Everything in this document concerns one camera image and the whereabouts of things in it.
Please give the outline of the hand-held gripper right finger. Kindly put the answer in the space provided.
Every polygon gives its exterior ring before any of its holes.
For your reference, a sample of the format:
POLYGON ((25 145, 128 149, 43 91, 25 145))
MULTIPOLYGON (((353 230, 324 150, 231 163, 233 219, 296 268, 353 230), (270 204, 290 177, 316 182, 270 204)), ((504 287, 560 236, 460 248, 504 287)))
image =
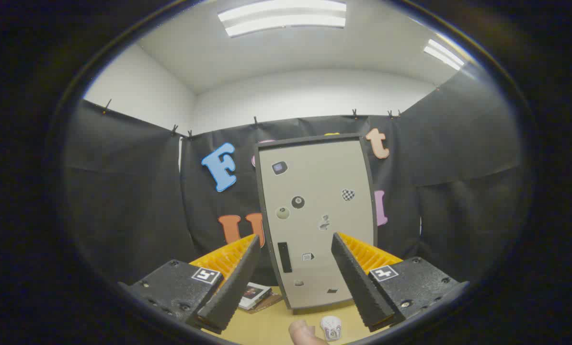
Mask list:
POLYGON ((370 331, 401 328, 445 310, 469 286, 421 257, 400 259, 344 233, 331 252, 370 331))

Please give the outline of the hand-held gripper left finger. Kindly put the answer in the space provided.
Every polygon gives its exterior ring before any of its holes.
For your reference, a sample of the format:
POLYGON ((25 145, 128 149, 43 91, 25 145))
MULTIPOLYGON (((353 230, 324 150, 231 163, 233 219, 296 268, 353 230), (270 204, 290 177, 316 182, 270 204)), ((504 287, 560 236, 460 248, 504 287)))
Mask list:
POLYGON ((220 334, 247 290, 260 251, 259 236, 251 234, 189 263, 169 260, 120 288, 135 307, 169 328, 220 334))

